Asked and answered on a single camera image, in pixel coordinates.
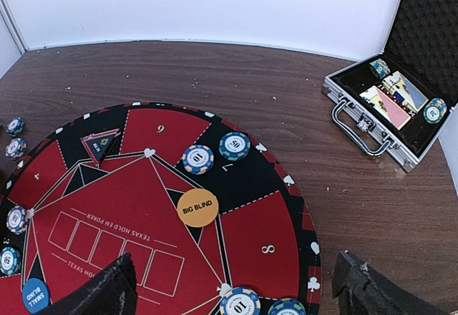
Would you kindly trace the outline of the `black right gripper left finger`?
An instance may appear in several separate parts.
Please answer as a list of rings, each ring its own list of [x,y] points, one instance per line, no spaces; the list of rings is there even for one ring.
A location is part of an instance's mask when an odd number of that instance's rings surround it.
[[[130,253],[122,254],[94,278],[40,314],[135,314],[137,278]]]

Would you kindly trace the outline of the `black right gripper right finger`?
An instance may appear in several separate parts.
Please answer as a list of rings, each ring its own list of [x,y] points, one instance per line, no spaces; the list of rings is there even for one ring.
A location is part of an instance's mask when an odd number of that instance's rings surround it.
[[[439,314],[440,309],[403,290],[352,252],[340,251],[332,274],[340,314]]]

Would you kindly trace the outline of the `green chips stack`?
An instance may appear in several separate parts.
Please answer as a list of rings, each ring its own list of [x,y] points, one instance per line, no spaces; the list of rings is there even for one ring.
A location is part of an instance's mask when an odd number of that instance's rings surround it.
[[[242,160],[250,151],[251,143],[247,135],[241,132],[229,132],[220,139],[219,153],[231,161]]]
[[[267,315],[306,315],[305,306],[293,298],[277,300],[268,310]]]

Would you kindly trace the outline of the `blue small blind button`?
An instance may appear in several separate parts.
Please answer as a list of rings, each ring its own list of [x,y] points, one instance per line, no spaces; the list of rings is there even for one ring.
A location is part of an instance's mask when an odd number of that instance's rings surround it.
[[[23,286],[22,301],[30,314],[36,314],[51,304],[46,283],[40,278],[30,278]]]

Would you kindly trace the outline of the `orange big blind button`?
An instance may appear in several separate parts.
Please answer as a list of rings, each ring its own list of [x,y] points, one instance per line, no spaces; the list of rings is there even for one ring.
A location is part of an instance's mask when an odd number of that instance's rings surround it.
[[[219,202],[209,190],[196,188],[184,193],[177,203],[180,220],[192,228],[210,225],[219,214]]]

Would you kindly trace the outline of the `blue cream chips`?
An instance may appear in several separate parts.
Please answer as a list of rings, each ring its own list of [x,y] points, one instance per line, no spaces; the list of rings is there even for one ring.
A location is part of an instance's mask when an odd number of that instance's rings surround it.
[[[14,206],[7,214],[6,227],[14,234],[22,234],[28,227],[29,217],[25,208]]]

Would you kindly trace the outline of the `black triangular all-in marker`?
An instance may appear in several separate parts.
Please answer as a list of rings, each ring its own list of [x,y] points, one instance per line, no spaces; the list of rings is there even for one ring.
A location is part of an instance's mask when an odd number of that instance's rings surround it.
[[[119,128],[81,137],[81,143],[92,162],[98,168],[116,143],[121,130]]]

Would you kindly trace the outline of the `blue cream poker chip stack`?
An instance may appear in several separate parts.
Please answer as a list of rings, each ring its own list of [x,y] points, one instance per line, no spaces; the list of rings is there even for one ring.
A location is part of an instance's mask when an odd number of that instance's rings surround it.
[[[18,160],[22,158],[26,153],[26,141],[20,137],[14,138],[7,146],[5,150],[5,155],[10,160]]]

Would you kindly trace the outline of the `green poker chip stack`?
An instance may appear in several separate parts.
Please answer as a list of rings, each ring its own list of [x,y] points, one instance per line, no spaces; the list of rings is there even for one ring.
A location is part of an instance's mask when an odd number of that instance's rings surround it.
[[[20,117],[15,117],[6,127],[6,132],[10,137],[18,136],[24,129],[24,121]]]

